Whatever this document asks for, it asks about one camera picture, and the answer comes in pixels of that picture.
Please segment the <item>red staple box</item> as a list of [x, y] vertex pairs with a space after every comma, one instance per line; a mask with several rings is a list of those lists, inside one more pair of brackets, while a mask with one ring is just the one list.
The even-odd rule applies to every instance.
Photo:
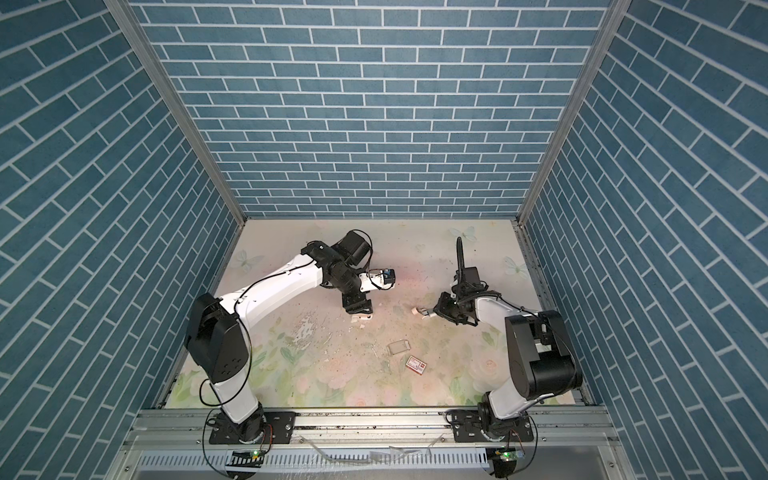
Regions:
[[410, 355], [406, 360], [405, 366], [407, 369], [413, 371], [414, 373], [423, 375], [426, 371], [427, 363], [413, 355]]

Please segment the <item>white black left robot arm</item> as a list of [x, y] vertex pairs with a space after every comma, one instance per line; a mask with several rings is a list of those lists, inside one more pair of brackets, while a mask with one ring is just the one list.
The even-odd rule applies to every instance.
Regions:
[[237, 291], [216, 297], [204, 293], [192, 304], [185, 348], [207, 375], [219, 408], [237, 440], [252, 443], [263, 434], [263, 406], [248, 386], [252, 367], [251, 334], [266, 316], [295, 297], [318, 287], [341, 294], [342, 308], [353, 316], [373, 313], [367, 293], [394, 284], [387, 270], [367, 279], [373, 256], [367, 233], [353, 229], [333, 245], [314, 240], [289, 262]]

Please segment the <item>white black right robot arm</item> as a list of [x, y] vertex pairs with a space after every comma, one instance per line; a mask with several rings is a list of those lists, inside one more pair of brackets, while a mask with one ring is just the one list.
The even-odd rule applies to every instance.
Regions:
[[507, 434], [536, 403], [582, 386], [583, 372], [561, 314], [505, 300], [475, 267], [457, 268], [451, 291], [440, 295], [433, 312], [455, 325], [488, 324], [504, 334], [508, 379], [478, 404], [481, 429], [491, 438]]

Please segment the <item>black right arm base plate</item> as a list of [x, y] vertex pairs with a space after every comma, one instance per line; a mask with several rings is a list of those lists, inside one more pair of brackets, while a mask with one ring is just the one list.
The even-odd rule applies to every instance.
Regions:
[[489, 410], [449, 409], [443, 414], [456, 443], [531, 442], [532, 423], [527, 416], [497, 419]]

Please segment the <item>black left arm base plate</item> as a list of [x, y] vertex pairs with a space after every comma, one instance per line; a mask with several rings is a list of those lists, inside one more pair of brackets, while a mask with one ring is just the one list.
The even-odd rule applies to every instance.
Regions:
[[267, 411], [256, 427], [233, 424], [223, 412], [215, 413], [206, 421], [208, 442], [212, 445], [289, 444], [297, 414], [290, 411]]

